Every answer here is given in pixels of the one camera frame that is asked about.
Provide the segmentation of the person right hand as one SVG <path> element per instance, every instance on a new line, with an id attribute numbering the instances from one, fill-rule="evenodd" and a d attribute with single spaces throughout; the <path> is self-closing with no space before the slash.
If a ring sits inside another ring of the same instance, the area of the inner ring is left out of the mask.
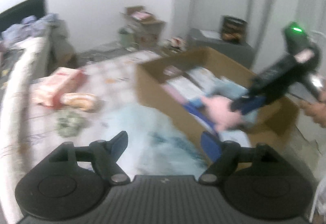
<path id="1" fill-rule="evenodd" d="M 326 118 L 325 118 L 325 92 L 320 94 L 320 102 L 309 103 L 305 100 L 300 101 L 300 108 L 304 111 L 304 114 L 310 116 L 314 123 L 325 128 Z"/>

